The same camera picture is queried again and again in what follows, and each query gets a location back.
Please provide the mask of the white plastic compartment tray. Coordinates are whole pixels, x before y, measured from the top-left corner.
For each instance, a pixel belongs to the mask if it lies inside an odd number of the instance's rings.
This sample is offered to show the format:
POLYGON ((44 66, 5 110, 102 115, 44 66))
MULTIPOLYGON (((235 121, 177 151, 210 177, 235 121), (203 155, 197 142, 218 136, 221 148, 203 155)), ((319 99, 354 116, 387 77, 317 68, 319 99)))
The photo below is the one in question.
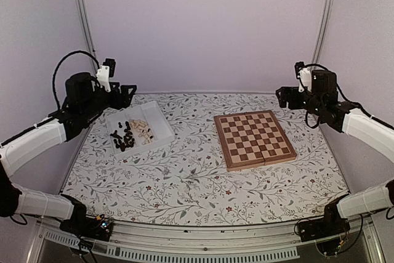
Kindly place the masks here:
POLYGON ((175 133, 155 101, 105 116, 117 159, 158 148, 175 140, 175 133))

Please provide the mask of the wooden chess board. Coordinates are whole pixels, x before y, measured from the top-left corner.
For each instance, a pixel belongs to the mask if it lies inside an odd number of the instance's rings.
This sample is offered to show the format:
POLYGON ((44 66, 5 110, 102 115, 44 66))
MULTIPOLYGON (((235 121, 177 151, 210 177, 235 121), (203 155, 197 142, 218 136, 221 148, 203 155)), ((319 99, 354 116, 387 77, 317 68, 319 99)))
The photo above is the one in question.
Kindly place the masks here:
POLYGON ((297 153, 271 110, 214 117, 227 171, 294 161, 297 153))

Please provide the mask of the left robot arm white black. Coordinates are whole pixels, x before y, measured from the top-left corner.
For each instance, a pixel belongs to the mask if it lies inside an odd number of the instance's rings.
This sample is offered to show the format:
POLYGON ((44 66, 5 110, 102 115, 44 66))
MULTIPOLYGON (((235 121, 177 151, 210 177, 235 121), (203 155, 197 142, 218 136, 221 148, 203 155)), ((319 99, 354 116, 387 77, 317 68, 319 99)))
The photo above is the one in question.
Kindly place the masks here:
POLYGON ((137 86, 111 83, 109 78, 88 72, 72 75, 65 81, 66 97, 58 110, 1 143, 1 217, 54 217, 66 220, 79 235, 91 230, 90 219, 80 212, 85 210, 80 202, 27 189, 12 183, 10 177, 43 152, 74 139, 107 108, 128 107, 137 86))

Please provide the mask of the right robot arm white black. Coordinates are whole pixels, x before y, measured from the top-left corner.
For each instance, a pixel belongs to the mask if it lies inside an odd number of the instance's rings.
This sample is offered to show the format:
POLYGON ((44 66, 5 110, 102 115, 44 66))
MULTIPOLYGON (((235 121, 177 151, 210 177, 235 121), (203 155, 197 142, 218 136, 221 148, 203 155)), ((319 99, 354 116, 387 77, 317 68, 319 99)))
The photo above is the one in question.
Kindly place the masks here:
MULTIPOLYGON (((348 99, 339 101, 343 94, 334 72, 315 65, 295 66, 299 81, 296 87, 283 86, 275 95, 282 108, 305 110, 317 117, 314 127, 327 124, 333 130, 354 137, 389 160, 393 160, 393 128, 370 115, 360 103, 348 99)), ((369 187, 355 194, 340 197, 324 210, 326 217, 318 223, 324 236, 331 236, 341 228, 342 219, 355 215, 379 212, 393 208, 393 180, 369 187)))

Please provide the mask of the pile of light chess pieces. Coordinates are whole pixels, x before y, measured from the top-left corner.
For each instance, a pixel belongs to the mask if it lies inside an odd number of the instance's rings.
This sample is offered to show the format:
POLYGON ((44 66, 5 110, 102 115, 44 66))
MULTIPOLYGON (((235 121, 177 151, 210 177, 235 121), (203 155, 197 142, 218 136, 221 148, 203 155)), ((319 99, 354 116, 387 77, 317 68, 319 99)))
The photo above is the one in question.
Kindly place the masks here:
POLYGON ((146 121, 142 119, 130 119, 129 124, 133 133, 140 139, 142 145, 153 142, 154 135, 146 121))

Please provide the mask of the pile of dark chess pieces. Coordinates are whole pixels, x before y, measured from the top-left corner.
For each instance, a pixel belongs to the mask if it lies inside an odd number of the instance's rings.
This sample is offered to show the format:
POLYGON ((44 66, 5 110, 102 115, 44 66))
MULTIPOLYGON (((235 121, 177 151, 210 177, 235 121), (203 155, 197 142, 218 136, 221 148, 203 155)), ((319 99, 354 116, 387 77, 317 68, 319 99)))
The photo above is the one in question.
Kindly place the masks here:
POLYGON ((115 150, 118 152, 125 152, 127 149, 135 146, 135 138, 128 121, 119 122, 118 129, 110 133, 110 137, 115 145, 115 150))

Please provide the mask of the floral patterned table cloth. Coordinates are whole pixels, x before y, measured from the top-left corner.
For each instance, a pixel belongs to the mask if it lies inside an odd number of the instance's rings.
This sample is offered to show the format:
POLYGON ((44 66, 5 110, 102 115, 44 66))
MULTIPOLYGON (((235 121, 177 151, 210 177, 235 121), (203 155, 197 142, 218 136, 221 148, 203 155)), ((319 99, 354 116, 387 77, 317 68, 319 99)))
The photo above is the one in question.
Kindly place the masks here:
POLYGON ((244 225, 318 216, 348 188, 318 129, 302 111, 282 109, 266 94, 146 94, 175 140, 118 159, 104 118, 93 125, 63 191, 92 215, 167 225, 244 225), (290 163, 229 172, 214 116, 271 110, 297 152, 290 163))

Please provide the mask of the left aluminium frame post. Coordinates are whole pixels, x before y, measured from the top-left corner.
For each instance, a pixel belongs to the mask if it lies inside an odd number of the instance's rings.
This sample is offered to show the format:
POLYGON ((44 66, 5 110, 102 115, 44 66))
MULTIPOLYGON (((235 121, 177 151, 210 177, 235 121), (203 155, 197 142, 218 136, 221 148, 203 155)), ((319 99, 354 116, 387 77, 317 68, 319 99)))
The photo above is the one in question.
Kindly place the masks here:
POLYGON ((92 39, 92 34, 90 31, 89 20, 86 10, 86 4, 84 0, 75 0, 76 7, 79 15, 79 20, 82 28, 82 35, 84 37, 84 41, 86 43, 87 51, 96 57, 95 46, 92 39))

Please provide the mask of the aluminium frame post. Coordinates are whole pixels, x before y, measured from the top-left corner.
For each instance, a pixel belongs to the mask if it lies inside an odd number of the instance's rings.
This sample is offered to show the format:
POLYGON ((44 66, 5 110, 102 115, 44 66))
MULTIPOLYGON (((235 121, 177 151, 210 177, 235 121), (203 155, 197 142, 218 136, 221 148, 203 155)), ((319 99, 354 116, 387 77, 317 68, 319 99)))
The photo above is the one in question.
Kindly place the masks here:
POLYGON ((87 51, 96 57, 95 46, 92 39, 92 34, 90 31, 89 20, 86 10, 86 4, 84 0, 75 0, 76 7, 79 15, 79 20, 82 28, 82 35, 84 37, 84 41, 86 43, 87 51))
POLYGON ((324 0, 323 13, 321 16, 320 27, 312 55, 312 63, 319 63, 323 52, 326 33, 328 32, 329 18, 332 12, 334 0, 324 0))

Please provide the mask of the right aluminium frame post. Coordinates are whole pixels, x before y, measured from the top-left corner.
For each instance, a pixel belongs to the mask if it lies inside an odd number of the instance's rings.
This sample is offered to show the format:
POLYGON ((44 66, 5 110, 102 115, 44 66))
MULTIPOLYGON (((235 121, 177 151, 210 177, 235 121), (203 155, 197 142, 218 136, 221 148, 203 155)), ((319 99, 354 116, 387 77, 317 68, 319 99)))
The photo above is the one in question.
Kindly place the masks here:
POLYGON ((323 52, 326 33, 328 32, 329 18, 332 12, 334 0, 324 0, 323 13, 321 16, 320 27, 312 55, 312 63, 319 63, 323 52))

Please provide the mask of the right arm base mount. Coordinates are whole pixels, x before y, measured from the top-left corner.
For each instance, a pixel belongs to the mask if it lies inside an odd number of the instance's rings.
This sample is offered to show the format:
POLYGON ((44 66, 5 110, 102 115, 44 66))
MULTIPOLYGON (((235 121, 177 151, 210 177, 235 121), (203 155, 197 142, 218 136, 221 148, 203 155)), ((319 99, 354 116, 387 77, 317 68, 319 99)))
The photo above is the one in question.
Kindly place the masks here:
POLYGON ((350 224, 348 220, 341 218, 336 199, 324 207, 323 216, 319 219, 303 218, 294 226, 294 233, 300 237, 301 242, 319 240, 334 235, 344 235, 332 242, 321 242, 317 244, 318 251, 324 256, 336 256, 340 253, 348 233, 350 224))

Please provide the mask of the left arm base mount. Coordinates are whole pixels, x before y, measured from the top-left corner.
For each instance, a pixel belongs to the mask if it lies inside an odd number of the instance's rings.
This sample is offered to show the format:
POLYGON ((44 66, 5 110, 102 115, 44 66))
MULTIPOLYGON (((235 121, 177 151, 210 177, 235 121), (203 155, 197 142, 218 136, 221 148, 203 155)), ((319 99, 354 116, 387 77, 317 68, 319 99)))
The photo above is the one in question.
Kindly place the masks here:
POLYGON ((69 195, 61 194, 74 206, 71 217, 63 220, 60 223, 59 229, 61 231, 71 233, 76 237, 92 238, 100 241, 109 241, 113 225, 110 218, 106 218, 103 214, 96 217, 87 216, 86 206, 69 195))

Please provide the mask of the front aluminium rail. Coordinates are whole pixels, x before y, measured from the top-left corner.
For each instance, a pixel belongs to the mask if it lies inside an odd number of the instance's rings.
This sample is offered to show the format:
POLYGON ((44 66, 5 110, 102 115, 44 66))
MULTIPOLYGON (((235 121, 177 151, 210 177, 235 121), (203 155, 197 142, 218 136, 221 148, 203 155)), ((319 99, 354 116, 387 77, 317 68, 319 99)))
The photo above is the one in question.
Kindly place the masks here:
POLYGON ((350 231, 302 241, 295 221, 223 227, 115 222, 108 241, 79 240, 41 220, 28 262, 386 262, 370 217, 350 221, 350 231))

